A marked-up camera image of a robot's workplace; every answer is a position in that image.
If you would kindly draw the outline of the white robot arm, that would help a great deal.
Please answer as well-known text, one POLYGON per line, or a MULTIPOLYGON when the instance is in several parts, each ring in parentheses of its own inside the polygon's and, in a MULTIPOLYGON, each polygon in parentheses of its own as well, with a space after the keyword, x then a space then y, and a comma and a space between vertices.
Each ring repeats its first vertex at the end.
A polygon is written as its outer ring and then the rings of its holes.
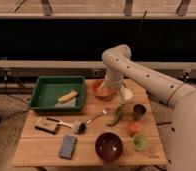
POLYGON ((125 44, 105 50, 104 84, 120 91, 126 76, 171 107, 167 171, 196 171, 196 87, 136 64, 130 58, 131 49, 125 44))

